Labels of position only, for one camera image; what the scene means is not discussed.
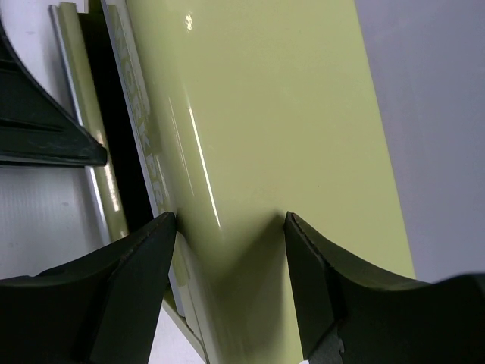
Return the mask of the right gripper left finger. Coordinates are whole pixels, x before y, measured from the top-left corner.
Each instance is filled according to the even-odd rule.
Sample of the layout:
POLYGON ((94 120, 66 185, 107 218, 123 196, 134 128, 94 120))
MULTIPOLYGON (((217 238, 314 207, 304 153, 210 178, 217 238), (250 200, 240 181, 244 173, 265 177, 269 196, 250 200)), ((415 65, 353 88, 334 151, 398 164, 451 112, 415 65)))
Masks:
POLYGON ((36 276, 1 282, 3 363, 146 363, 174 251, 165 212, 36 276))

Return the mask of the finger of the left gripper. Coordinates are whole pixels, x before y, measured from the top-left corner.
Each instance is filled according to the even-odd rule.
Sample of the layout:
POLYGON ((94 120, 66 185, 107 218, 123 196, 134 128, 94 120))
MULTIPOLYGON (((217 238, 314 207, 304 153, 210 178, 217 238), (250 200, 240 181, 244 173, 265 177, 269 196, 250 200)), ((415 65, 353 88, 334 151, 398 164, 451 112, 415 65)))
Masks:
POLYGON ((1 27, 1 164, 104 166, 108 152, 37 82, 1 27))

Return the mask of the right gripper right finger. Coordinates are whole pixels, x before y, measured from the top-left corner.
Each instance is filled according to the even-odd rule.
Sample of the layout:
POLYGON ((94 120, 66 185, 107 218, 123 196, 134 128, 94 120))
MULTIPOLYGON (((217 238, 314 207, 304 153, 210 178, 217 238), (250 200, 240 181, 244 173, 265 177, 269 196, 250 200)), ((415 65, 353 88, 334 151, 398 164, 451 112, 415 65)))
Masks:
POLYGON ((433 284, 343 249, 295 213, 286 257, 304 358, 310 363, 482 363, 484 276, 433 284))

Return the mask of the drawer of chest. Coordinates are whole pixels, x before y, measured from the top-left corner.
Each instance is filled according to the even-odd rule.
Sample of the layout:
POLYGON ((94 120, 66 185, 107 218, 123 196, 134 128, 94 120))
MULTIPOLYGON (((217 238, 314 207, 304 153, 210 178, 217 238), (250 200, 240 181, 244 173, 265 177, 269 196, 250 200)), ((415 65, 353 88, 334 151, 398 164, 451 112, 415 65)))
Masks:
POLYGON ((125 1, 103 1, 117 72, 130 118, 152 214, 177 211, 171 179, 167 175, 159 128, 152 117, 146 83, 125 1))

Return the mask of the green metal drawer chest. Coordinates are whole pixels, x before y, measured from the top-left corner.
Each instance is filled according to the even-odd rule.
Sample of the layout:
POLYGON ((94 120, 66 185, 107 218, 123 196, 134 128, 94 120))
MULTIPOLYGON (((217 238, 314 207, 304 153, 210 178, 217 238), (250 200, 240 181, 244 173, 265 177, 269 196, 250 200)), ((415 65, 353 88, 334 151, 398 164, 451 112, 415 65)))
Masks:
POLYGON ((353 1, 125 1, 209 363, 298 363, 283 222, 415 274, 353 1))

